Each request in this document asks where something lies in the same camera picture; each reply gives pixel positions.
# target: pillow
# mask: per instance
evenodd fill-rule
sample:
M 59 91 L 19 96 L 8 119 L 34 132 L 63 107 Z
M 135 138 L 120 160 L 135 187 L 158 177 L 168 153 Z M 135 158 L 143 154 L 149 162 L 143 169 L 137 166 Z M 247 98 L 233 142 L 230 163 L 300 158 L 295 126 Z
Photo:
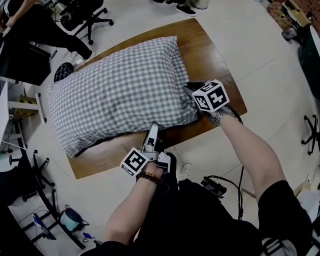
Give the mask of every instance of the pillow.
M 196 120 L 183 86 L 188 74 L 177 37 L 139 43 L 48 87 L 53 127 L 69 157 L 96 141 Z

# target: black pants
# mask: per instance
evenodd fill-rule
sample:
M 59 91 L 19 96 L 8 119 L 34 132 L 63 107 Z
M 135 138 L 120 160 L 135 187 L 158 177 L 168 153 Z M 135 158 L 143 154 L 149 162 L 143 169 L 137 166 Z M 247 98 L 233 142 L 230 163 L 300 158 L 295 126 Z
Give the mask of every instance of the black pants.
M 167 0 L 153 0 L 155 1 L 156 3 L 163 3 L 164 1 L 167 1 Z M 185 4 L 187 0 L 173 0 L 174 3 L 178 4 L 178 5 L 182 5 L 182 4 Z
M 67 48 L 76 51 L 84 59 L 91 56 L 92 51 L 79 38 L 64 32 L 39 4 L 31 7 L 13 26 L 14 35 L 24 40 L 52 47 Z

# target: shoe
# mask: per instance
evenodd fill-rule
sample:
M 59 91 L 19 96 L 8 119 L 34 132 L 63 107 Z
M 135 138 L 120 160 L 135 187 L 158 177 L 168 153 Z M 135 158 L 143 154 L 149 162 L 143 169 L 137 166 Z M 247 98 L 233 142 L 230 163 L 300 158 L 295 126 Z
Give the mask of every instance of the shoe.
M 90 56 L 89 58 L 87 58 L 87 59 L 84 59 L 84 60 L 83 60 L 83 63 L 89 62 L 89 61 L 92 60 L 94 57 L 96 57 L 96 53 L 95 53 L 94 51 L 92 51 L 91 56 Z
M 76 51 L 71 51 L 70 52 L 70 59 L 73 59 L 73 58 L 75 58 L 77 56 L 78 56 L 78 53 Z
M 162 5 L 166 0 L 153 0 L 157 5 Z
M 185 4 L 184 6 L 179 6 L 179 4 L 178 4 L 176 6 L 176 10 L 180 13 L 183 13 L 183 14 L 191 16 L 191 17 L 197 16 L 197 13 L 194 10 L 192 10 L 190 8 L 190 6 L 187 4 Z
M 182 166 L 180 173 L 178 173 L 178 182 L 189 179 L 191 177 L 191 174 L 192 174 L 192 165 L 190 163 L 185 163 Z
M 79 54 L 76 52 L 76 51 L 71 51 L 70 52 L 70 58 L 68 59 L 67 62 L 71 63 L 76 59 L 76 57 L 78 56 Z

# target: forearm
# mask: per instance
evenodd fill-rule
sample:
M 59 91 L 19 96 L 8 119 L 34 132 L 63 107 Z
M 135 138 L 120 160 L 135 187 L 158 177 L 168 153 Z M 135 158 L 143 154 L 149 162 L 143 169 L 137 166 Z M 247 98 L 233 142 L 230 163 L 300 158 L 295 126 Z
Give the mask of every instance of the forearm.
M 155 163 L 148 163 L 146 172 L 161 177 L 163 170 Z M 105 231 L 106 241 L 116 241 L 128 245 L 132 237 L 141 228 L 150 201 L 157 185 L 145 178 L 139 178 L 127 198 L 114 210 L 110 216 Z
M 252 179 L 257 201 L 269 186 L 286 179 L 276 153 L 262 138 L 230 115 L 220 125 Z
M 38 0 L 24 0 L 19 10 L 13 15 L 14 19 L 17 21 L 24 15 Z

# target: wooden tabletop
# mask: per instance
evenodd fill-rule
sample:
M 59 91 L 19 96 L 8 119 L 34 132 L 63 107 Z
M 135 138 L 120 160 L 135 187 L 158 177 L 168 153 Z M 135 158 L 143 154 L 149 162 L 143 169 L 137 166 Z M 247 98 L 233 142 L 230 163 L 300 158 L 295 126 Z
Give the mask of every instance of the wooden tabletop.
M 190 81 L 214 80 L 223 83 L 232 106 L 239 115 L 247 112 L 245 103 L 237 85 L 217 48 L 195 18 L 179 21 L 155 28 L 124 41 L 93 58 L 90 63 L 101 60 L 112 53 L 139 43 L 160 38 L 177 36 L 177 45 Z M 171 127 L 159 132 L 159 138 L 165 148 L 174 146 L 214 128 L 214 125 L 202 115 L 188 125 Z M 100 173 L 120 165 L 120 162 L 132 147 L 141 148 L 146 132 L 121 134 L 100 141 L 76 158 L 69 158 L 71 168 L 77 179 Z

